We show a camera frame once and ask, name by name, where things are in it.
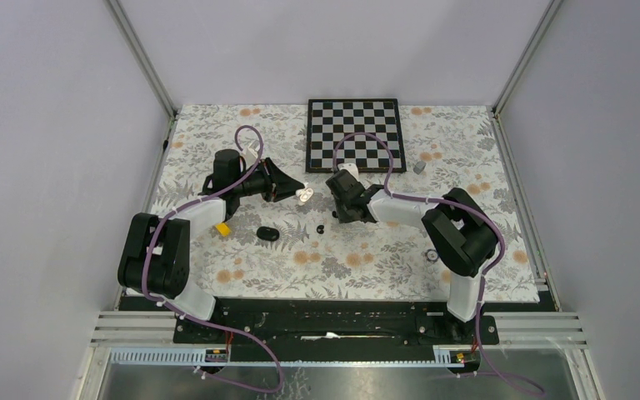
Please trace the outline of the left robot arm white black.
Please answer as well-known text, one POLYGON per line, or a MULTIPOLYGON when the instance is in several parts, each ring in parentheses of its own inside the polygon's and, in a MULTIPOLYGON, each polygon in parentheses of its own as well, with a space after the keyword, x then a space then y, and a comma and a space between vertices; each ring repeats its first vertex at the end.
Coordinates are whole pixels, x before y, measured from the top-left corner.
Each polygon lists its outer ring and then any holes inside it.
POLYGON ((192 329, 204 342, 216 342, 225 321, 213 312, 215 297, 190 276, 193 238, 228 221, 243 197, 260 195, 275 203, 304 188, 269 158, 246 163, 236 150, 216 152, 201 198, 178 207, 169 219, 145 212, 133 216, 117 270, 119 284, 172 304, 179 315, 195 318, 192 329))

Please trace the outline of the white earbud charging case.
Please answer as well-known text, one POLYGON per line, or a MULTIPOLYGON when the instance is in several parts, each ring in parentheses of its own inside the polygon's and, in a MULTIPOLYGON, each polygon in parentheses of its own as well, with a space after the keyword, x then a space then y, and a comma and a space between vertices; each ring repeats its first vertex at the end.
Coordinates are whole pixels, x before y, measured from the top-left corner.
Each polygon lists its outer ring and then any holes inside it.
POLYGON ((313 196, 314 190, 311 187, 305 187, 296 191, 297 204, 305 205, 313 196))

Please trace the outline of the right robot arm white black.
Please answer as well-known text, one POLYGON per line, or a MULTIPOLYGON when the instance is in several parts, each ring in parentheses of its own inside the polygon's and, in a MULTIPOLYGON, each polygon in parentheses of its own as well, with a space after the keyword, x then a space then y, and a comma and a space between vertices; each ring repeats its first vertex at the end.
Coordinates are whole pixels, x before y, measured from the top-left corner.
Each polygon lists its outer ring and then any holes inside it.
POLYGON ((503 235, 467 191, 455 187, 443 197, 389 192, 384 185, 364 187, 349 171, 339 170, 326 184, 340 223, 398 223, 423 229, 438 258, 451 273, 444 330, 455 343, 478 331, 484 273, 505 249, 503 235))

